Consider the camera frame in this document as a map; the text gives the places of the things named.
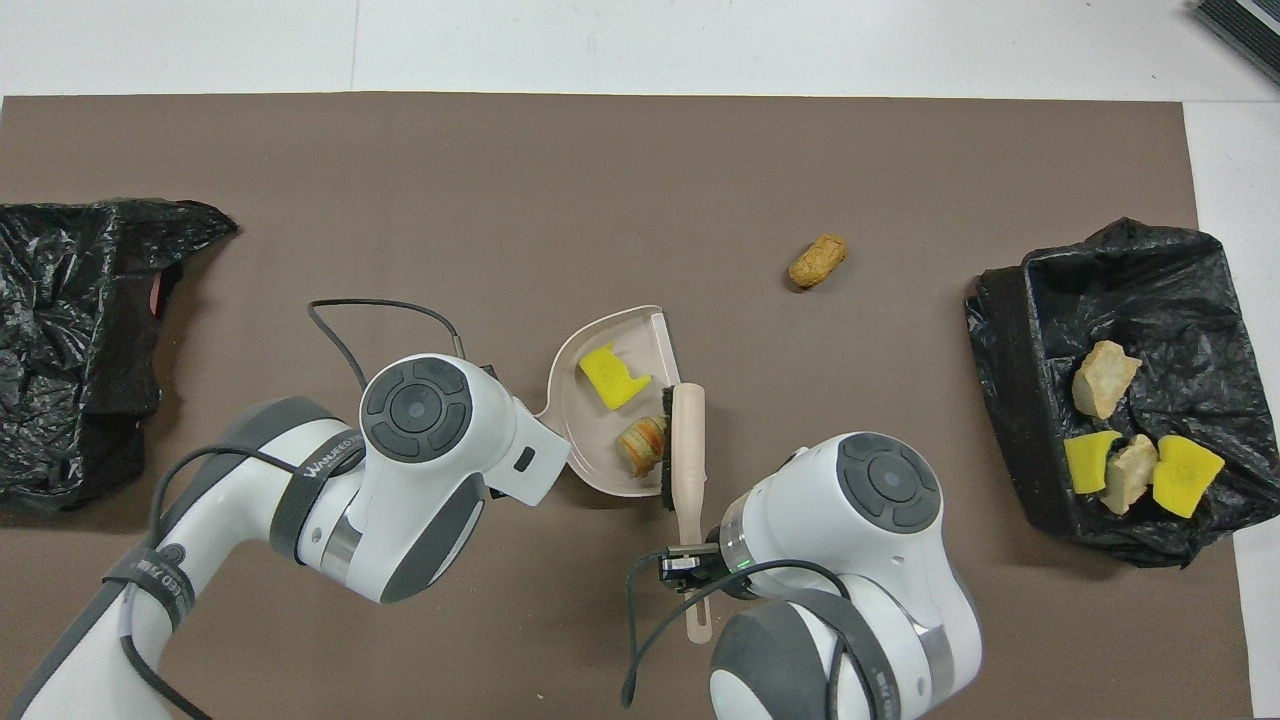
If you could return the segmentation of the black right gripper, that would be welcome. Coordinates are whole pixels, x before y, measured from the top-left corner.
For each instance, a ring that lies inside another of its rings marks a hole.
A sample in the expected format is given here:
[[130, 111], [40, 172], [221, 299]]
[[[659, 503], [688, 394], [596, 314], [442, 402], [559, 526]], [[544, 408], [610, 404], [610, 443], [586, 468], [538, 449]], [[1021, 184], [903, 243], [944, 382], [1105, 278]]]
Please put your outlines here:
[[718, 543], [673, 544], [658, 560], [658, 577], [682, 598], [707, 597], [717, 592], [723, 578], [723, 557]]

